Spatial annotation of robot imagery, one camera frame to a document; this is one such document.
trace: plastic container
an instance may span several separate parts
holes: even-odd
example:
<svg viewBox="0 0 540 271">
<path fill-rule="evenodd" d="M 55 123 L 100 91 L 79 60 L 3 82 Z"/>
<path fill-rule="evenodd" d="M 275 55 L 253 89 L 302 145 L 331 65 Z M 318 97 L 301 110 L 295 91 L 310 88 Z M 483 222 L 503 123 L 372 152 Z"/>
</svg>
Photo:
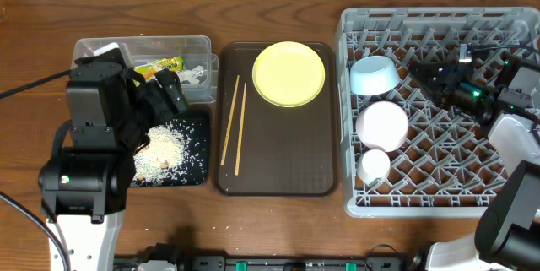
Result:
<svg viewBox="0 0 540 271">
<path fill-rule="evenodd" d="M 182 84 L 184 95 L 191 104 L 214 103 L 217 89 L 217 60 L 212 55 L 210 39 L 204 35 L 134 36 L 118 38 L 87 38 L 77 41 L 74 60 L 93 56 L 94 52 L 111 43 L 127 51 L 127 63 L 140 66 L 154 60 L 182 56 L 186 69 L 202 66 L 205 74 L 197 77 L 199 84 Z"/>
<path fill-rule="evenodd" d="M 350 8 L 337 27 L 346 212 L 353 217 L 480 216 L 507 179 L 502 162 L 478 124 L 434 107 L 415 87 L 408 68 L 418 62 L 456 60 L 460 43 L 538 49 L 540 13 L 535 8 Z M 475 63 L 477 82 L 493 84 L 504 63 L 503 52 L 539 61 L 524 50 L 492 51 Z M 369 55 L 392 59 L 401 81 L 384 95 L 351 95 L 349 69 Z M 381 100 L 397 103 L 407 113 L 408 138 L 390 153 L 388 178 L 371 186 L 357 180 L 356 160 L 366 147 L 353 126 L 365 107 Z"/>
</svg>

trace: white bowl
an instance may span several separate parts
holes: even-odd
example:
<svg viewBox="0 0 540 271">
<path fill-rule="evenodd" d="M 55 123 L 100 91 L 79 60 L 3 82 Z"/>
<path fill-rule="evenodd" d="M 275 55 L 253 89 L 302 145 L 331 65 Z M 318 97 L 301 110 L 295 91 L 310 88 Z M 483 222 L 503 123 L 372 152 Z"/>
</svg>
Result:
<svg viewBox="0 0 540 271">
<path fill-rule="evenodd" d="M 360 156 L 356 172 L 367 185 L 375 179 L 386 180 L 390 172 L 390 158 L 379 149 L 370 149 Z"/>
<path fill-rule="evenodd" d="M 408 118 L 397 104 L 381 101 L 368 106 L 356 119 L 356 133 L 370 149 L 392 152 L 407 138 Z"/>
<path fill-rule="evenodd" d="M 351 92 L 356 95 L 379 95 L 399 83 L 396 65 L 389 57 L 371 56 L 351 67 Z"/>
</svg>

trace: snack wrapper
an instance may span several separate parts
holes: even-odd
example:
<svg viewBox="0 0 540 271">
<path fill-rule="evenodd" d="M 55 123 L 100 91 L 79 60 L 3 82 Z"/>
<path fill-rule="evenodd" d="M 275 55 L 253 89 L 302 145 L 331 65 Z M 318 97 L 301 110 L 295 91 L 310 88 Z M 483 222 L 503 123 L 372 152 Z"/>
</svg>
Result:
<svg viewBox="0 0 540 271">
<path fill-rule="evenodd" d="M 180 56 L 170 59 L 160 59 L 134 68 L 135 72 L 142 74 L 145 80 L 152 78 L 162 69 L 169 69 L 171 72 L 178 73 L 184 70 L 184 59 Z"/>
</svg>

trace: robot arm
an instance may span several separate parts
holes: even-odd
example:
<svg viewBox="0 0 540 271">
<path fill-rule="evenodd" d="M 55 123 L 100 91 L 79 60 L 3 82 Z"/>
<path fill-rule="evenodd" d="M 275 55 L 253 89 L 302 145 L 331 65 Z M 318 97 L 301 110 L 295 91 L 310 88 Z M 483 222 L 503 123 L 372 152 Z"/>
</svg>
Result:
<svg viewBox="0 0 540 271">
<path fill-rule="evenodd" d="M 539 270 L 540 225 L 534 222 L 540 207 L 538 118 L 526 111 L 531 96 L 523 94 L 513 80 L 520 79 L 523 72 L 538 80 L 540 68 L 534 62 L 511 57 L 494 89 L 470 82 L 472 70 L 462 64 L 424 64 L 411 74 L 437 106 L 447 110 L 454 106 L 480 124 L 509 179 L 481 217 L 475 235 L 434 244 L 425 269 L 484 271 L 510 270 L 506 266 L 513 266 Z"/>
<path fill-rule="evenodd" d="M 536 124 L 502 115 L 489 133 L 510 178 L 480 219 L 476 234 L 429 249 L 426 270 L 526 270 L 540 268 L 540 227 L 534 222 L 540 197 L 540 145 Z"/>
<path fill-rule="evenodd" d="M 72 270 L 112 270 L 133 156 L 149 143 L 151 127 L 187 111 L 187 103 L 175 73 L 162 70 L 145 82 L 119 48 L 76 63 L 67 84 L 72 119 L 58 129 L 40 173 L 42 208 Z M 67 132 L 73 147 L 62 148 Z M 51 242 L 50 249 L 51 270 L 64 270 L 62 253 Z"/>
</svg>

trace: yellow plate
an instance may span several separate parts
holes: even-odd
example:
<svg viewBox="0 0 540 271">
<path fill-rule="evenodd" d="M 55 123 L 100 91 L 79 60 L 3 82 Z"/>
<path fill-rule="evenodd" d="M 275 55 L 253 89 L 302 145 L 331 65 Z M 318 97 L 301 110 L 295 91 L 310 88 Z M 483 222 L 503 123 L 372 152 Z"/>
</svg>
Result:
<svg viewBox="0 0 540 271">
<path fill-rule="evenodd" d="M 325 70 L 315 51 L 296 42 L 280 42 L 261 52 L 253 64 L 257 92 L 276 106 L 302 106 L 324 85 Z"/>
</svg>

